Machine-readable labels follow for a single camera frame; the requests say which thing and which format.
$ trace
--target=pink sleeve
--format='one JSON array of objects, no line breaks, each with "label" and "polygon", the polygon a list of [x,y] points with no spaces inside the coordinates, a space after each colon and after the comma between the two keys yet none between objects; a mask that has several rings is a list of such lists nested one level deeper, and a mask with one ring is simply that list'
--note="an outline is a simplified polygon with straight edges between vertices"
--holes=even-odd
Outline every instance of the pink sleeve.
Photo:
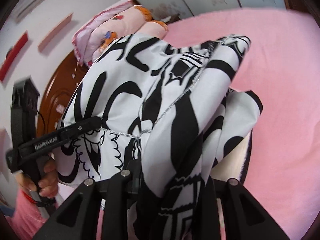
[{"label": "pink sleeve", "polygon": [[18,191],[13,217],[7,220],[21,240],[31,240],[45,223],[37,207],[23,196],[21,189]]}]

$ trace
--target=red string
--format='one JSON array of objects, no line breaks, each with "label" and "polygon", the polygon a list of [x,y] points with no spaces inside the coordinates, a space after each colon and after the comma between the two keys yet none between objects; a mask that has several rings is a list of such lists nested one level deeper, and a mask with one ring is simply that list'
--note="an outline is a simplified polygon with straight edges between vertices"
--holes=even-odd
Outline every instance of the red string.
[{"label": "red string", "polygon": [[25,193],[23,190],[22,190],[22,193],[24,195],[24,197],[32,204],[36,204],[37,202],[31,197],[29,196],[27,193]]}]

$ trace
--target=metal screw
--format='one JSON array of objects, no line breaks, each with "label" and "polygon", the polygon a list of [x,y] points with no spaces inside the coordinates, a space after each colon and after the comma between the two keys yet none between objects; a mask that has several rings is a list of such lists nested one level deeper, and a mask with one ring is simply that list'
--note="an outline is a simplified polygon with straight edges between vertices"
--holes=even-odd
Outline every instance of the metal screw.
[{"label": "metal screw", "polygon": [[127,176],[129,176],[130,175],[130,171],[128,171],[128,170],[123,170],[123,171],[121,171],[121,176],[123,176],[123,177],[127,177]]},{"label": "metal screw", "polygon": [[93,182],[94,182],[93,179],[86,179],[86,180],[84,181],[84,184],[85,184],[86,186],[91,186],[91,185],[93,184]]},{"label": "metal screw", "polygon": [[239,183],[239,181],[238,181],[237,179],[234,179],[234,178],[229,179],[229,184],[230,184],[231,186],[237,186],[238,183]]}]

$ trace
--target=silver trim stitching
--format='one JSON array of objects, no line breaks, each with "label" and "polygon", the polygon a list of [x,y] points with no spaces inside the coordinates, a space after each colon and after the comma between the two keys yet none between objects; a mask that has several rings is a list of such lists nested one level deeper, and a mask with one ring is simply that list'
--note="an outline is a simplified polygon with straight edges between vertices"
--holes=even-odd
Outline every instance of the silver trim stitching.
[{"label": "silver trim stitching", "polygon": [[114,134],[117,134],[117,135],[127,136],[127,137],[130,137],[130,138],[135,138],[135,139],[140,139],[141,138],[140,136],[137,136],[137,135],[132,135],[132,134],[123,133],[123,132],[116,132],[116,131],[105,129],[105,128],[101,128],[101,130],[102,131],[106,131],[106,132],[110,132],[110,133],[114,133]]},{"label": "silver trim stitching", "polygon": [[[230,35],[224,37],[224,38],[219,42],[219,45],[223,45],[229,38],[231,38],[231,37],[233,37],[233,36],[235,36],[235,35],[234,35],[234,34],[230,34]],[[211,43],[209,44],[209,47],[208,47],[208,50],[209,50],[209,59],[211,58],[211,56],[212,56],[212,54],[213,54],[213,43],[214,43],[214,41],[211,42]],[[206,69],[207,64],[198,71],[198,74],[195,76],[192,84],[191,84],[180,96],[178,96],[178,97],[176,98],[176,100],[174,100],[173,103],[171,103],[171,104],[168,106],[168,108],[158,117],[158,119],[155,121],[155,124],[154,124],[154,125],[156,125],[157,122],[159,122],[159,121],[161,120],[161,118],[164,117],[164,115],[174,106],[174,104],[175,104],[176,102],[178,102],[186,93],[188,93],[188,92],[199,82],[200,77],[201,77],[203,71]]]},{"label": "silver trim stitching", "polygon": [[141,131],[140,135],[143,133],[151,133],[151,132],[152,132],[152,129],[145,129],[145,130]]}]

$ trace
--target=fingernail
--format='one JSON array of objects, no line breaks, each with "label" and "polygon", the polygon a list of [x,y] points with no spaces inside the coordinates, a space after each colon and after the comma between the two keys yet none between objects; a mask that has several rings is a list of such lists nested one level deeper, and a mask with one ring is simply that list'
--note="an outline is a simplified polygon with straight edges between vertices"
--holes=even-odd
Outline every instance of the fingernail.
[{"label": "fingernail", "polygon": [[44,171],[45,173],[48,173],[48,172],[52,171],[52,167],[51,167],[51,166],[45,166],[45,167],[43,168],[43,171]]},{"label": "fingernail", "polygon": [[36,185],[33,184],[33,183],[30,183],[28,188],[29,188],[29,190],[31,190],[31,191],[37,191],[37,187],[36,187]]}]

